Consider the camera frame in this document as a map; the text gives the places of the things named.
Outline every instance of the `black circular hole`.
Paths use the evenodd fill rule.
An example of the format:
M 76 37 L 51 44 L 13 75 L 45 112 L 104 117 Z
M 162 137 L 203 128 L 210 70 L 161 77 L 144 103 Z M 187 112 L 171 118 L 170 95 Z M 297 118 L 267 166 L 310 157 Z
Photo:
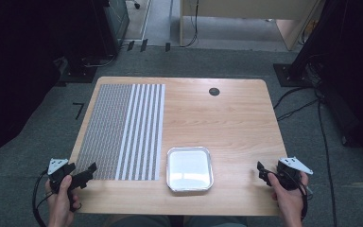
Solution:
M 211 94 L 211 96 L 218 96 L 220 94 L 220 92 L 219 92 L 219 89 L 217 89 L 217 88 L 211 88 L 209 90 L 209 94 Z

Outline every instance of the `wooden table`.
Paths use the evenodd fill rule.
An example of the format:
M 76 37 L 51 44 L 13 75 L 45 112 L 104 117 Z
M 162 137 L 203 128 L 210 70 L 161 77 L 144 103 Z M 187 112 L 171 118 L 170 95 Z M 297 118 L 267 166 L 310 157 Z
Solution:
M 180 45 L 183 45 L 183 16 L 196 16 L 196 3 L 196 0 L 181 0 Z M 199 0 L 198 17 L 277 19 L 285 45 L 292 50 L 319 3 L 320 0 Z
M 258 178 L 260 161 L 274 170 L 285 147 L 267 85 L 260 79 L 104 77 L 96 84 L 70 163 L 77 160 L 101 84 L 165 84 L 159 181 L 91 180 L 79 190 L 81 213 L 275 216 L 271 188 Z M 209 89 L 219 89 L 211 96 Z M 166 154 L 206 147 L 214 185 L 205 193 L 175 194 L 166 184 Z

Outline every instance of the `black controller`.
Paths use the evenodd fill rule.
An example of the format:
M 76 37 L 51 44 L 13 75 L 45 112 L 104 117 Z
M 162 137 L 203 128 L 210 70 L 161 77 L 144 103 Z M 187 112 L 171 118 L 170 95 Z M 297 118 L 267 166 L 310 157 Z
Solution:
M 49 175 L 49 184 L 51 186 L 52 192 L 58 194 L 61 188 L 61 181 L 67 175 L 69 175 L 73 170 L 76 169 L 74 163 L 65 164 L 54 173 Z M 96 164 L 91 164 L 87 170 L 80 172 L 79 174 L 72 176 L 72 183 L 67 190 L 67 197 L 70 201 L 70 211 L 75 212 L 77 209 L 72 205 L 75 202 L 73 200 L 72 190 L 80 187 L 81 189 L 87 186 L 87 182 L 93 178 L 93 173 L 96 171 Z
M 271 186 L 268 174 L 272 173 L 279 180 L 279 183 L 286 190 L 295 190 L 299 188 L 299 182 L 301 181 L 300 171 L 289 166 L 286 166 L 282 162 L 278 162 L 276 167 L 277 173 L 271 172 L 264 168 L 260 162 L 257 163 L 257 169 L 259 170 L 259 178 L 264 180 L 268 186 Z

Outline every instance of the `person's left hand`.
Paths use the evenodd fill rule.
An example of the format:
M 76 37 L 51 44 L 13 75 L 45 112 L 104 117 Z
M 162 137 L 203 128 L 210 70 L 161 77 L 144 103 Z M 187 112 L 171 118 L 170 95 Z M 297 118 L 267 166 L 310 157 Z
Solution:
M 75 214 L 70 211 L 70 202 L 67 197 L 67 189 L 72 182 L 72 177 L 67 175 L 60 183 L 60 190 L 58 194 L 53 194 L 48 198 L 49 207 L 49 226 L 70 226 L 73 222 Z M 49 180 L 45 183 L 45 192 L 51 192 L 49 186 Z M 78 200 L 78 196 L 73 194 L 73 200 L 75 201 L 72 206 L 75 209 L 81 207 L 81 202 Z

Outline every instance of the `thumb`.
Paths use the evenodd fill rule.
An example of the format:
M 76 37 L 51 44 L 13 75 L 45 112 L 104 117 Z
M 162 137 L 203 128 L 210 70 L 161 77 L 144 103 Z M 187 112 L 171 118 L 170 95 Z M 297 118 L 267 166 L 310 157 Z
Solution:
M 63 180 L 60 183 L 60 190 L 58 196 L 60 198 L 67 197 L 67 189 L 69 188 L 70 184 L 72 183 L 72 177 L 70 175 L 67 175 L 63 178 Z
M 281 192 L 281 190 L 283 189 L 281 184 L 279 183 L 278 178 L 275 176 L 275 174 L 273 173 L 269 173 L 268 174 L 268 179 L 270 181 L 270 184 L 272 184 L 273 189 L 275 189 L 276 193 Z

